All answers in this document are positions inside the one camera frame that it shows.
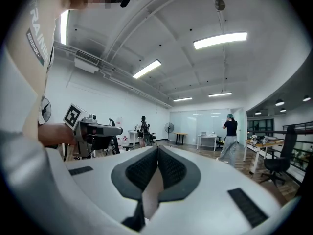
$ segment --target ceiling light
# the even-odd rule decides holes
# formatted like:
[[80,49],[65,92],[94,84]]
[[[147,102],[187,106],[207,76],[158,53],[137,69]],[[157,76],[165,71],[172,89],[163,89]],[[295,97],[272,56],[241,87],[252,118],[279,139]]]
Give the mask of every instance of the ceiling light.
[[220,93],[220,94],[213,94],[213,95],[209,95],[209,97],[213,97],[213,96],[226,96],[226,95],[231,95],[231,92]]
[[308,96],[308,95],[306,95],[305,97],[304,97],[304,99],[303,99],[303,102],[306,102],[306,101],[309,101],[311,98]]
[[182,99],[175,99],[174,102],[185,101],[185,100],[191,100],[191,99],[192,99],[192,97],[182,98]]
[[218,44],[224,44],[229,42],[236,42],[236,41],[246,41],[247,33],[241,32],[241,33],[230,33],[230,34],[224,34],[219,35],[215,37],[209,37],[202,40],[194,41],[194,46],[196,49],[201,49],[204,47],[212,46],[212,45],[218,45]]
[[143,68],[140,72],[134,75],[134,78],[139,78],[144,74],[148,73],[149,71],[153,70],[156,67],[159,67],[161,62],[159,60],[155,60],[152,64],[149,64],[146,68]]
[[60,38],[63,45],[67,44],[67,20],[68,20],[68,10],[61,14],[60,23]]
[[279,99],[279,100],[277,100],[276,101],[276,106],[281,106],[281,105],[283,105],[285,102],[283,101],[283,100],[281,100],[281,99]]

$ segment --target black shirt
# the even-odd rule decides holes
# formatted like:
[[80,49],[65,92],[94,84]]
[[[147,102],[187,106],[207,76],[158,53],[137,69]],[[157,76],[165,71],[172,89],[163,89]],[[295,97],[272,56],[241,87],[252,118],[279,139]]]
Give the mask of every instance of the black shirt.
[[224,126],[227,128],[227,136],[236,136],[236,131],[237,131],[237,121],[232,122],[232,121],[227,121]]

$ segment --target ceiling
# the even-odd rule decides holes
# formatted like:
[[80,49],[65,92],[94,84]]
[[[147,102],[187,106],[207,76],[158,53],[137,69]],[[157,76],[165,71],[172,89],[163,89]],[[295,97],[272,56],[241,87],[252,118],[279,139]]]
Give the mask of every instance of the ceiling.
[[[253,71],[266,65],[267,56],[275,57],[285,44],[280,39],[281,32],[288,32],[278,8],[282,0],[224,0],[223,11],[214,1],[132,0],[125,9],[114,4],[71,11],[67,43],[129,75],[158,59],[162,65],[139,79],[172,105],[173,99],[190,96],[206,102],[209,94],[221,91],[236,96]],[[248,33],[247,41],[200,50],[193,46],[195,40],[240,31]]]
[[[280,114],[288,114],[291,111],[307,102],[303,102],[304,96],[313,97],[313,51],[311,50],[309,56],[298,71],[277,91],[275,91],[265,101],[247,111],[247,117],[263,117]],[[281,99],[285,102],[282,106],[275,106],[276,101]],[[280,110],[285,108],[287,111],[281,113]],[[256,111],[261,111],[261,115],[255,115]]]

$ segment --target woman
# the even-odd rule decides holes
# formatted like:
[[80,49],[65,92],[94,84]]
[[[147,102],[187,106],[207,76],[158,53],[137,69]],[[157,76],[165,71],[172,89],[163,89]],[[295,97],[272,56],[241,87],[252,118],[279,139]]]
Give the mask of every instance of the woman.
[[150,125],[147,125],[146,117],[142,116],[141,117],[141,128],[140,128],[140,131],[138,131],[140,147],[144,147],[145,146],[145,140],[144,140],[144,135],[143,134],[144,133],[149,133],[149,127],[150,127]]
[[221,152],[221,156],[217,158],[218,161],[223,161],[226,154],[229,152],[230,156],[230,165],[232,167],[235,166],[235,150],[237,146],[237,121],[235,121],[234,116],[229,113],[227,115],[227,121],[223,126],[223,129],[227,128],[227,136],[223,145],[223,150]]

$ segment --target floor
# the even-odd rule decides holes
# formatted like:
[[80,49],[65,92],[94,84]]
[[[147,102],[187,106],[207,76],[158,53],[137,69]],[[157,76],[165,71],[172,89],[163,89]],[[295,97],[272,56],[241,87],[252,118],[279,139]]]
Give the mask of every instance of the floor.
[[[183,149],[186,151],[190,151],[202,156],[206,156],[209,158],[217,158],[220,156],[221,150],[219,149],[218,151],[214,151],[213,148],[211,147],[199,147],[199,150],[197,150],[197,146],[195,145],[188,145],[188,144],[184,144],[184,145],[175,145],[175,142],[166,142],[166,141],[157,141],[158,145],[170,145],[172,147],[178,148],[178,149]],[[68,149],[67,152],[67,159],[66,161],[73,161],[74,157],[72,155],[73,153],[73,149],[72,148]],[[101,152],[101,151],[97,151],[96,152],[96,157],[104,157],[105,156],[105,152]],[[109,150],[108,152],[108,156],[112,155],[111,151]],[[256,182],[260,182],[263,178],[261,178],[261,174],[262,173],[268,173],[268,170],[264,167],[264,160],[263,158],[260,156],[259,157],[259,161],[258,161],[258,166],[257,166],[257,170],[256,173],[254,175],[250,175],[249,174],[249,168],[250,165],[252,163],[252,161],[255,158],[256,153],[251,151],[251,150],[247,150],[247,155],[246,155],[246,161],[243,162],[243,157],[244,157],[244,147],[240,144],[237,145],[236,148],[236,161],[235,161],[235,168],[239,171],[241,171],[244,175],[246,175],[247,177],[251,178],[252,180],[256,181]],[[289,176],[287,176],[286,174],[283,174],[281,176],[283,179],[286,180],[285,184],[282,186],[280,183],[278,183],[278,190],[281,193],[281,195],[283,195],[283,197],[285,198],[286,201],[291,200],[296,192],[299,189],[299,185],[294,182]],[[262,186],[264,186],[265,188],[269,189],[269,191],[272,192],[272,190],[270,190],[270,188],[274,188],[274,190],[276,190],[275,187],[272,187],[273,183],[265,183],[265,184],[261,184]]]

